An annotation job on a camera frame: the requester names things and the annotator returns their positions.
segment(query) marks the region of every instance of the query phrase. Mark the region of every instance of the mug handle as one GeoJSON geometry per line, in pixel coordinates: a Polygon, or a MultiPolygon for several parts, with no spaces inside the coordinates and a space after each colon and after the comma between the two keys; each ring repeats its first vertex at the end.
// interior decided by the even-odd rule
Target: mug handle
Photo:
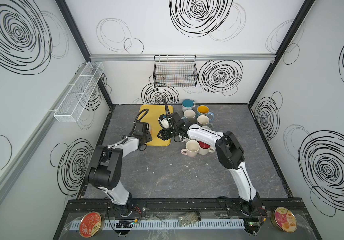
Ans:
{"type": "Polygon", "coordinates": [[[182,149],[181,151],[180,151],[183,155],[186,155],[186,156],[188,156],[188,154],[187,154],[187,150],[184,148],[184,149],[182,149]]]}
{"type": "Polygon", "coordinates": [[[207,117],[208,117],[208,115],[212,115],[212,118],[209,119],[209,121],[212,122],[215,119],[215,115],[213,113],[211,113],[211,112],[207,113],[207,117]]]}

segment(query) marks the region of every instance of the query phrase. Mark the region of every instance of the tin can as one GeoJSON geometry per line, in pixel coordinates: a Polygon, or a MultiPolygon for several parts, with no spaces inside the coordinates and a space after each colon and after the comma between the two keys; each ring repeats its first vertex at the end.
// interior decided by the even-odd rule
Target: tin can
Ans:
{"type": "Polygon", "coordinates": [[[80,223],[78,228],[79,233],[82,237],[92,237],[102,230],[101,227],[102,217],[98,212],[90,212],[86,214],[80,223]]]}
{"type": "Polygon", "coordinates": [[[297,221],[294,214],[285,207],[278,207],[272,213],[271,222],[285,232],[294,232],[297,229],[297,221]]]}

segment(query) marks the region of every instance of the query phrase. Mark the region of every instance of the robotic arm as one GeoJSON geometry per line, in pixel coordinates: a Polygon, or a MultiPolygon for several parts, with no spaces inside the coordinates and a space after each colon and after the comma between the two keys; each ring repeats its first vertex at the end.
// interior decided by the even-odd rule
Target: robotic arm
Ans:
{"type": "MultiPolygon", "coordinates": [[[[245,169],[244,150],[232,132],[215,132],[197,124],[186,124],[177,113],[162,115],[159,122],[163,129],[158,137],[163,140],[184,136],[215,147],[219,162],[230,171],[237,185],[240,210],[246,215],[256,212],[262,203],[245,169]]],[[[88,183],[107,194],[112,203],[121,209],[122,215],[130,213],[132,206],[131,194],[120,182],[122,158],[137,149],[143,151],[141,147],[152,139],[146,122],[136,118],[133,129],[131,134],[115,144],[97,146],[85,176],[88,183]]]]}

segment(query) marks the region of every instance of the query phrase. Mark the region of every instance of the black corner post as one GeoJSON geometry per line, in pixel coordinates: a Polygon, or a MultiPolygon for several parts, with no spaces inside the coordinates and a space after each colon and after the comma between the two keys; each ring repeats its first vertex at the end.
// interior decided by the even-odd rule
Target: black corner post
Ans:
{"type": "MultiPolygon", "coordinates": [[[[77,28],[76,22],[74,21],[72,14],[70,13],[70,10],[68,8],[67,3],[65,2],[65,0],[56,0],[57,5],[59,6],[59,9],[62,13],[62,16],[64,17],[65,21],[68,24],[69,30],[73,35],[73,38],[75,39],[78,48],[81,51],[81,54],[83,55],[84,59],[86,61],[90,61],[91,60],[91,55],[88,51],[87,45],[85,44],[80,31],[77,28]]],[[[110,109],[113,108],[113,103],[111,98],[108,95],[107,89],[105,88],[103,82],[101,81],[101,79],[98,81],[98,86],[99,89],[103,95],[103,97],[105,98],[105,101],[107,102],[108,106],[110,109]]]]}
{"type": "Polygon", "coordinates": [[[260,92],[263,90],[265,84],[267,83],[268,79],[270,78],[271,74],[275,70],[276,66],[278,65],[280,59],[282,58],[285,50],[287,49],[288,45],[292,41],[292,39],[295,36],[295,33],[299,29],[301,23],[303,22],[305,16],[311,9],[313,3],[315,0],[305,0],[302,7],[300,8],[298,14],[296,15],[294,21],[292,22],[292,25],[290,29],[288,30],[287,34],[285,35],[282,43],[280,44],[279,49],[276,52],[276,58],[275,61],[269,65],[266,72],[263,75],[263,78],[261,79],[259,85],[257,86],[255,92],[252,95],[251,100],[249,100],[248,105],[252,107],[252,105],[255,103],[257,97],[259,96],[260,92]]]}

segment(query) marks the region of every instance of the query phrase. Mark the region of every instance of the white mesh basket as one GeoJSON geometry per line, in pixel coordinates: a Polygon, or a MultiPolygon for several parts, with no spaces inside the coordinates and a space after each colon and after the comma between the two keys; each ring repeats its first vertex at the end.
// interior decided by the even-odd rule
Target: white mesh basket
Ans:
{"type": "Polygon", "coordinates": [[[104,66],[102,62],[88,62],[85,64],[80,76],[69,90],[54,117],[59,122],[77,122],[91,94],[95,90],[104,66]]]}

